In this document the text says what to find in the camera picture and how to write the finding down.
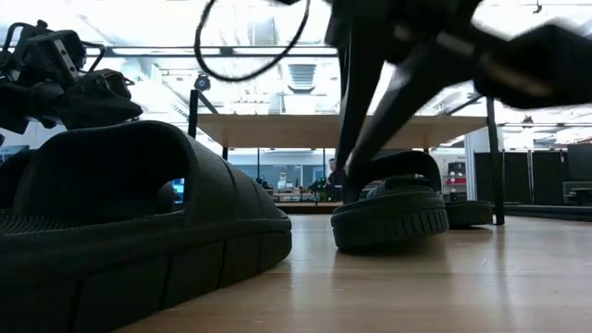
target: black cable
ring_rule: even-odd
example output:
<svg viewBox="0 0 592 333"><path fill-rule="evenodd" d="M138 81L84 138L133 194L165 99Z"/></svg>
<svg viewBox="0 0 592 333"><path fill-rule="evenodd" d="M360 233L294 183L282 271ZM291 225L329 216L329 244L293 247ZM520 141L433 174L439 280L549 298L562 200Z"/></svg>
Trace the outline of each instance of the black cable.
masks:
<svg viewBox="0 0 592 333"><path fill-rule="evenodd" d="M103 60L103 57L107 53L107 48L103 44L99 44L99 43L82 42L82 45L99 49L99 56L96 57L96 59L92 63L91 68L87 72L87 73L92 73L96 69L96 67L99 65L101 60Z"/></svg>
<svg viewBox="0 0 592 333"><path fill-rule="evenodd" d="M214 6L215 2L216 2L216 0L209 0L208 3L205 5L205 8L203 9L202 18L200 20L200 23L197 25L197 29L195 30L195 44L193 46L193 52L195 53L195 58L197 59L197 63L199 64L201 70L205 74L211 76L214 79L222 80L222 81L226 81L226 82L241 82L241 81L246 81L246 80L252 80L252 79L258 77L259 75L267 72L269 69L271 69L273 66L275 66L281 59L286 57L288 52L300 40L300 37L302 36L302 32L304 31L304 27L306 27L306 22L308 21L308 15L310 13L310 8L311 8L311 0L306 0L306 8L304 9L304 16L302 17L302 21L300 23L300 26L298 27L298 30L296 31L294 38L291 40L291 42L288 44L288 46L286 46L284 51L282 51L280 54L276 55L274 57L274 59L271 62L269 62L267 65L257 69L253 73L247 74L242 77L230 77L230 76L226 76L226 75L214 72L211 68L209 68L207 66L207 64L205 64L204 55L202 55L202 31L204 29L205 23L208 20L208 17L210 16L210 12L212 11L212 7Z"/></svg>
<svg viewBox="0 0 592 333"><path fill-rule="evenodd" d="M543 6L540 4L539 0L536 0L536 9L533 14L538 14L543 11Z"/></svg>

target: camera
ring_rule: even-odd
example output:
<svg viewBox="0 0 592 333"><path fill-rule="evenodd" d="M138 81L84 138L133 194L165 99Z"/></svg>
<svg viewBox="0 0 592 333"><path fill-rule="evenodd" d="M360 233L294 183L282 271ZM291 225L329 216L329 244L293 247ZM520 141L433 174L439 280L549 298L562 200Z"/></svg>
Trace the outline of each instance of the camera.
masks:
<svg viewBox="0 0 592 333"><path fill-rule="evenodd" d="M206 74L200 74L197 76L197 80L195 80L193 87L200 92L205 92L212 87L212 84L210 83L210 78L208 78Z"/></svg>

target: fluorescent light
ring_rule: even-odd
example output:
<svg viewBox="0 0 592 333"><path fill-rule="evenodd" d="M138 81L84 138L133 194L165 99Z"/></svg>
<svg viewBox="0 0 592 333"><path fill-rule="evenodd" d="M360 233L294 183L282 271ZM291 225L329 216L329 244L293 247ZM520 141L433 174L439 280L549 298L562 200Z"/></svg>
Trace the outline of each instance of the fluorescent light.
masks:
<svg viewBox="0 0 592 333"><path fill-rule="evenodd" d="M113 53L119 56L149 56L149 55L162 55L162 56L186 56L193 55L193 48L190 47L163 47L163 48L144 48L144 47L112 47ZM217 47L213 48L202 48L202 54L204 56L219 56L220 49Z"/></svg>
<svg viewBox="0 0 592 333"><path fill-rule="evenodd" d="M168 76L197 76L197 69L161 69L165 77Z"/></svg>
<svg viewBox="0 0 592 333"><path fill-rule="evenodd" d="M235 55L270 55L275 56L284 51L285 47L231 47ZM336 56L337 50L325 46L296 46L289 52L291 56Z"/></svg>
<svg viewBox="0 0 592 333"><path fill-rule="evenodd" d="M14 47L8 47L8 52L10 52L11 54L15 53L15 48ZM99 50L98 48L95 47L86 47L86 55L87 56L98 56L101 54L101 50Z"/></svg>
<svg viewBox="0 0 592 333"><path fill-rule="evenodd" d="M443 146L443 147L451 147L452 145L454 145L454 144L456 144L458 142L461 142L462 140L464 140L464 135L463 136L460 136L460 137L458 137L456 139L452 139L449 142L442 143L441 146Z"/></svg>
<svg viewBox="0 0 592 333"><path fill-rule="evenodd" d="M592 127L592 123L535 123L535 124L524 124L524 123L501 123L498 124L500 127L517 127L517 128L532 128L532 127Z"/></svg>

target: wooden table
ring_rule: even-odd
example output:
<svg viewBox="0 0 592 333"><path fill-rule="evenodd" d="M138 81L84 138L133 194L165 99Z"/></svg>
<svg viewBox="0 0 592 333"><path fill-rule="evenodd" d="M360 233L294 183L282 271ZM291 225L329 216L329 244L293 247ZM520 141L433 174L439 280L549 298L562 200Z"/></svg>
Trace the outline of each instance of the wooden table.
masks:
<svg viewBox="0 0 592 333"><path fill-rule="evenodd" d="M279 202L276 203L276 206L278 208L283 208L283 207L334 207L337 208L339 206L343 205L343 203L298 203L298 202L294 202L294 203L289 203L289 202Z"/></svg>
<svg viewBox="0 0 592 333"><path fill-rule="evenodd" d="M486 117L415 116L384 149L431 148L486 125ZM339 138L338 115L200 114L198 127L225 148L336 148Z"/></svg>

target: person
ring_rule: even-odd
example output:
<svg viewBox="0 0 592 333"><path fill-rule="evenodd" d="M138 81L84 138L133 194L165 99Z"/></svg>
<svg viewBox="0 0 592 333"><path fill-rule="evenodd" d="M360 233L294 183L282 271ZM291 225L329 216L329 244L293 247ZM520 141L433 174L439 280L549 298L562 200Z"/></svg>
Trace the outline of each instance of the person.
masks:
<svg viewBox="0 0 592 333"><path fill-rule="evenodd" d="M331 174L327 178L327 185L331 187L342 187L345 182L345 171L336 169L335 158L329 160L329 167L331 168Z"/></svg>

